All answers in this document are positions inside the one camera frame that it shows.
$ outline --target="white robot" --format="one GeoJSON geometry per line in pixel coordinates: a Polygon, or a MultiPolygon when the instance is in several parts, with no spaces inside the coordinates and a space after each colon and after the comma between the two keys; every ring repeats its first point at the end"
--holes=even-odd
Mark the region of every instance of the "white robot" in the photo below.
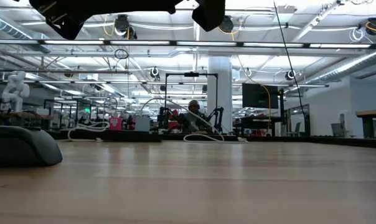
{"type": "Polygon", "coordinates": [[[12,72],[8,76],[7,86],[2,91],[2,103],[0,105],[2,112],[8,112],[11,109],[12,101],[15,101],[14,112],[22,111],[22,98],[28,97],[30,93],[28,84],[24,83],[25,76],[25,72],[12,72]]]}

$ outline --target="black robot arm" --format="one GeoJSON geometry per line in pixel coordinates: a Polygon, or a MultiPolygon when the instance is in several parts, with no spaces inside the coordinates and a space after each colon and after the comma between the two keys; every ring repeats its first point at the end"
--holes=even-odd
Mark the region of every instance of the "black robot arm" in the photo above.
{"type": "MultiPolygon", "coordinates": [[[[225,15],[225,0],[196,0],[200,6],[192,13],[193,20],[201,28],[210,31],[221,24],[225,15]]],[[[176,12],[176,5],[182,0],[29,0],[46,23],[63,38],[74,40],[84,22],[91,16],[133,11],[166,11],[176,12]]]]}

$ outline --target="black monitor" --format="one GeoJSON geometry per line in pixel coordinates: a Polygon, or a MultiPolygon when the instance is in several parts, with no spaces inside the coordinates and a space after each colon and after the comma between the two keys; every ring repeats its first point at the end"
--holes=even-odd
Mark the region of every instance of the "black monitor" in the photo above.
{"type": "MultiPolygon", "coordinates": [[[[270,92],[271,108],[278,109],[278,87],[265,86],[270,92]]],[[[268,108],[268,93],[259,84],[242,83],[242,106],[252,108],[268,108]]]]}

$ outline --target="white pillar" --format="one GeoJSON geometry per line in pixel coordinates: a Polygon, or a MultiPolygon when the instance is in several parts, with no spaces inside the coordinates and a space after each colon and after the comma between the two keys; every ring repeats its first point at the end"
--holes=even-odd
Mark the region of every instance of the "white pillar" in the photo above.
{"type": "MultiPolygon", "coordinates": [[[[209,57],[207,73],[218,73],[219,88],[217,106],[224,108],[222,125],[225,133],[232,131],[232,64],[231,57],[209,57]]],[[[207,77],[207,114],[216,107],[216,78],[207,77]]]]}

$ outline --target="pink box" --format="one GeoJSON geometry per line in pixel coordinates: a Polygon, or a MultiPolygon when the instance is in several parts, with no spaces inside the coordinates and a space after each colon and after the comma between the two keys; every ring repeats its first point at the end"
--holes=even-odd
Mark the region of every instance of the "pink box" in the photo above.
{"type": "Polygon", "coordinates": [[[121,131],[121,118],[109,118],[109,130],[121,131]]]}

